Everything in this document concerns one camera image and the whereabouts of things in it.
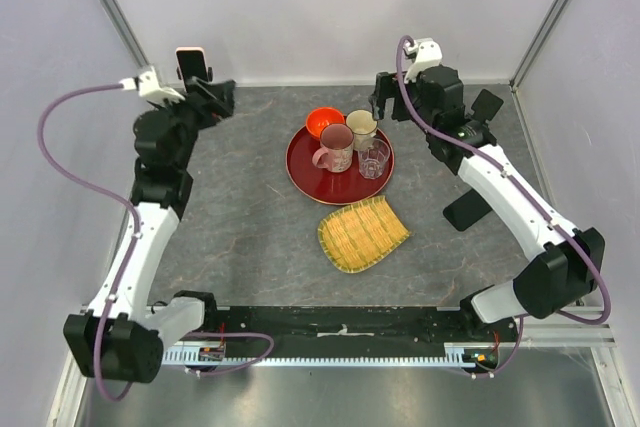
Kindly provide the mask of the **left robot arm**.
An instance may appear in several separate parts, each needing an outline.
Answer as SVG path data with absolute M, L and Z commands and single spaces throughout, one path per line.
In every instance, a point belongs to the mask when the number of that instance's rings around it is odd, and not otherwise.
M 189 333 L 208 340 L 219 329 L 211 293 L 180 291 L 156 314 L 147 299 L 190 198 L 188 164 L 199 133 L 233 115 L 236 83 L 193 77 L 179 92 L 143 74 L 118 86 L 152 106 L 133 126 L 137 157 L 124 201 L 127 232 L 97 295 L 85 313 L 67 317 L 63 335 L 84 376 L 149 383 L 176 342 Z

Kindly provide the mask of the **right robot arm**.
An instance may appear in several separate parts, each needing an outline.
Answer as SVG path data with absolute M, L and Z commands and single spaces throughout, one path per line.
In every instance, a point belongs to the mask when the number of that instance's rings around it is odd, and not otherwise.
M 426 134 L 432 155 L 469 186 L 443 214 L 464 231 L 495 212 L 520 245 L 528 264 L 514 279 L 465 298 L 458 328 L 477 341 L 494 323 L 511 317 L 569 317 L 568 306 L 594 290 L 603 298 L 594 318 L 574 321 L 599 325 L 611 313 L 611 299 L 600 274 L 605 241 L 595 228 L 581 230 L 551 207 L 519 174 L 489 129 L 503 105 L 487 89 L 472 106 L 464 104 L 464 85 L 456 70 L 443 65 L 422 71 L 405 82 L 404 72 L 377 74 L 369 98 L 375 119 L 393 103 L 392 117 L 411 120 Z

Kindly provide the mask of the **pink-cased smartphone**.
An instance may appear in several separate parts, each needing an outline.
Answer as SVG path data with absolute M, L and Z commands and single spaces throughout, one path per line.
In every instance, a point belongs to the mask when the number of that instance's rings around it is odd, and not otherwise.
M 178 47 L 175 50 L 177 60 L 176 73 L 178 79 L 186 82 L 192 77 L 203 81 L 212 79 L 212 71 L 208 66 L 205 51 L 202 47 Z

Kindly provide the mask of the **black folding phone stand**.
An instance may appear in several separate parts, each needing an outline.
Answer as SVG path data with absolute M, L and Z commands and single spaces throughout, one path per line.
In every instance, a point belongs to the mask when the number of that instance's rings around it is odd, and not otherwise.
M 487 89 L 482 89 L 471 105 L 469 123 L 488 125 L 504 105 L 504 100 Z

